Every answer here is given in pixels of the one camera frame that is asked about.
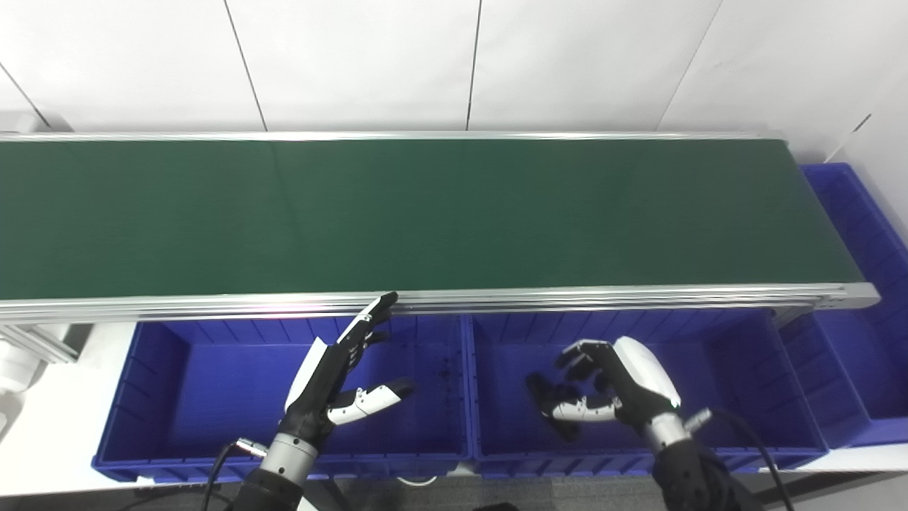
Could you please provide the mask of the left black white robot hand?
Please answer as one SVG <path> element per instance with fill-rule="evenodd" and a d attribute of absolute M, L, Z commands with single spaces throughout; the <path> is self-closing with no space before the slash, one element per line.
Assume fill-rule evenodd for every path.
<path fill-rule="evenodd" d="M 416 386 L 411 378 L 343 390 L 367 347 L 388 339 L 389 334 L 377 332 L 376 327 L 389 320 L 398 299 L 396 292 L 374 299 L 330 345 L 315 339 L 291 385 L 279 421 L 279 439 L 318 449 L 335 427 L 377 414 L 413 394 Z"/>

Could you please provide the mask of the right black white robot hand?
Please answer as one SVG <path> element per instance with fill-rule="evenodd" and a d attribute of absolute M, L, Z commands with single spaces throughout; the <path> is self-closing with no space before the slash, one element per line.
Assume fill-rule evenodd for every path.
<path fill-rule="evenodd" d="M 615 341 L 581 339 L 565 347 L 555 366 L 571 381 L 594 379 L 594 397 L 547 397 L 544 417 L 578 423 L 618 421 L 657 444 L 671 444 L 688 433 L 678 410 L 677 388 L 661 362 L 629 336 Z"/>

